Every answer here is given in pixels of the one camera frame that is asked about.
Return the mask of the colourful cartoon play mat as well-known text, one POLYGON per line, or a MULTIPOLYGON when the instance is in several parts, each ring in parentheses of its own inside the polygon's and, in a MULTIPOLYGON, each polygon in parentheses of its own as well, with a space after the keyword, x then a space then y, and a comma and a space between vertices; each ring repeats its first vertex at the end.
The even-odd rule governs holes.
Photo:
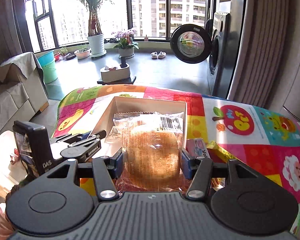
POLYGON ((78 88, 58 106, 54 137, 94 129, 115 96, 187 104, 187 138, 237 158, 296 198, 300 210, 300 123, 264 108, 198 93, 134 85, 78 88))

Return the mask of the tall plant in white pot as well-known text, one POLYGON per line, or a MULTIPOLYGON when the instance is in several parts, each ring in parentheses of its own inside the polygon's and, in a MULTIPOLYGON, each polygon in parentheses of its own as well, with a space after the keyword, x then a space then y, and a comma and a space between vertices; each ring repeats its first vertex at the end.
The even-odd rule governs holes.
POLYGON ((89 11, 88 42, 91 49, 91 57, 101 57, 107 52, 104 48, 104 34, 98 18, 98 11, 103 2, 110 0, 80 0, 89 11))

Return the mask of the pair of small white shoes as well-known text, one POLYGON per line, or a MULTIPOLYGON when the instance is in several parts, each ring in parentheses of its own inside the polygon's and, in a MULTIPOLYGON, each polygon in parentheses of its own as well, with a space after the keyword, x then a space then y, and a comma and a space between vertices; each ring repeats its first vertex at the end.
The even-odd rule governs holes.
POLYGON ((166 53, 164 51, 160 51, 157 53, 156 51, 151 53, 152 59, 164 59, 166 57, 166 53))

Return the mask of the yellow long snack bar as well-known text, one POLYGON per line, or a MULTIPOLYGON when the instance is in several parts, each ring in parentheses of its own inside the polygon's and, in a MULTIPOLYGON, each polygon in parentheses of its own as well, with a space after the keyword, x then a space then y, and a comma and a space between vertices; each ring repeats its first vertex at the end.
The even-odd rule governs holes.
MULTIPOLYGON (((211 141, 206 144, 206 148, 209 152, 210 158, 217 163, 227 163, 230 159, 237 159, 233 154, 231 154, 226 149, 219 146, 215 141, 211 141)), ((213 178, 212 188, 216 191, 225 187, 224 178, 213 178)))

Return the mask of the purple flowers in grey pot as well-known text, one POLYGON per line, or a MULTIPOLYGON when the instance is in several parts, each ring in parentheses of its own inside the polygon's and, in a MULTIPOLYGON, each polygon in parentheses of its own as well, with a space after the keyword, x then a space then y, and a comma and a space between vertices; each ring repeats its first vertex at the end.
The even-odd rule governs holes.
POLYGON ((125 57, 131 59, 134 56, 135 49, 139 48, 138 42, 134 41, 134 36, 137 31, 132 29, 121 30, 115 34, 117 44, 114 46, 117 49, 119 58, 125 57))

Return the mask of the round bread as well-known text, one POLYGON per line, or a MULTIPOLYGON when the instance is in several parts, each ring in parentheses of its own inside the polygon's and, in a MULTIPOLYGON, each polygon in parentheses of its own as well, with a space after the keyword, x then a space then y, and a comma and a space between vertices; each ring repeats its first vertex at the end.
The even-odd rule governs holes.
POLYGON ((123 171, 116 180, 121 193, 127 191, 184 192, 189 181, 181 170, 181 151, 176 137, 169 132, 156 132, 134 127, 123 153, 123 171))

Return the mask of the teal plastic bucket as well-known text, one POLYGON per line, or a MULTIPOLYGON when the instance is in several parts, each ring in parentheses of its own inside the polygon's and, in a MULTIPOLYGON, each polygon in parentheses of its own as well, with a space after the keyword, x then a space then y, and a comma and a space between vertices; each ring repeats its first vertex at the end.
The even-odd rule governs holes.
POLYGON ((43 69, 43 79, 45 83, 52 83, 57 80, 56 60, 53 51, 49 51, 40 56, 38 62, 43 69))

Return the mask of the low white planter bowl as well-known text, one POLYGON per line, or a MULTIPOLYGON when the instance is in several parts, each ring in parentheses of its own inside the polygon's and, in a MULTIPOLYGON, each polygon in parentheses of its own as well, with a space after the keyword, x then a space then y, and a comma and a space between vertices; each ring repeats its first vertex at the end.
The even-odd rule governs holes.
POLYGON ((87 57, 89 57, 90 56, 90 52, 91 52, 90 48, 84 47, 84 48, 76 50, 74 52, 74 54, 76 55, 76 57, 77 57, 78 60, 82 60, 82 59, 86 59, 87 57))

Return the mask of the white tissue box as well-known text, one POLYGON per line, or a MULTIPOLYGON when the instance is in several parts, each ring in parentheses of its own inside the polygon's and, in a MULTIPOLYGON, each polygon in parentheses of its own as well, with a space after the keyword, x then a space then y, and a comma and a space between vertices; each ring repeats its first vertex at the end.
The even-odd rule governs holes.
POLYGON ((121 62, 109 61, 100 69, 100 80, 97 82, 102 85, 132 85, 136 81, 136 76, 131 76, 130 65, 126 57, 120 58, 121 62))

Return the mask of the black washing machine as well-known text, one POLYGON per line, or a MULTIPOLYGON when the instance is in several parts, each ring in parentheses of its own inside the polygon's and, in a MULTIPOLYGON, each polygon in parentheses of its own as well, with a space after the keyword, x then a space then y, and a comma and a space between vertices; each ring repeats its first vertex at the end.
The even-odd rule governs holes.
POLYGON ((246 0, 207 0, 206 29, 211 35, 207 80, 210 94, 226 99, 235 72, 246 0))

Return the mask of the open cardboard box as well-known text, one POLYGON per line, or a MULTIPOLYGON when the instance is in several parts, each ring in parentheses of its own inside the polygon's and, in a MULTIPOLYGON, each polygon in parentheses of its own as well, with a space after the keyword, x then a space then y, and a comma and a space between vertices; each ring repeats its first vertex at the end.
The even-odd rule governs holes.
POLYGON ((102 148, 95 157, 111 157, 127 147, 127 137, 136 126, 145 130, 173 133, 178 147, 186 146, 187 103, 158 99, 115 96, 93 108, 95 127, 91 134, 104 130, 102 148))

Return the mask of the purple toothbrush blister pack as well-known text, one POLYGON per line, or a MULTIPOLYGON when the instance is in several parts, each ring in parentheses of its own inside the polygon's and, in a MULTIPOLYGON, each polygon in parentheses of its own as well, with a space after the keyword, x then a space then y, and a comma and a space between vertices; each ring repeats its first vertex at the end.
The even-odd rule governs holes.
POLYGON ((194 158, 210 158, 210 154, 202 138, 187 139, 186 150, 194 158))

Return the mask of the beige pleated curtain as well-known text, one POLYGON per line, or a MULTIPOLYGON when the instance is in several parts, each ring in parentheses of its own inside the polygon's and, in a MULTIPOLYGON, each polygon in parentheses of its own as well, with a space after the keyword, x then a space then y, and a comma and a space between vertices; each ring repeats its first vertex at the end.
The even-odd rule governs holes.
POLYGON ((265 106, 280 66, 288 9, 289 0, 245 0, 229 100, 265 106))

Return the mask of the white cabinet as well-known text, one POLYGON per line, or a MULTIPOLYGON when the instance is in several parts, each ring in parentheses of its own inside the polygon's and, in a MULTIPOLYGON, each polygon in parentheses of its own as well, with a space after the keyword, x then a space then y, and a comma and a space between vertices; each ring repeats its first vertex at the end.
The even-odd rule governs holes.
POLYGON ((300 121, 300 0, 289 0, 283 52, 266 107, 300 121))

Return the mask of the grey covered sofa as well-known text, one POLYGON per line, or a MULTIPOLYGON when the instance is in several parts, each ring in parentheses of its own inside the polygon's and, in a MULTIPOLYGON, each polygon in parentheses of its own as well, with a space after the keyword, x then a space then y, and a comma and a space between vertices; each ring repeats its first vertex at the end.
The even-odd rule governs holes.
POLYGON ((0 135, 12 130, 16 120, 29 121, 48 105, 43 70, 34 53, 0 64, 0 135))

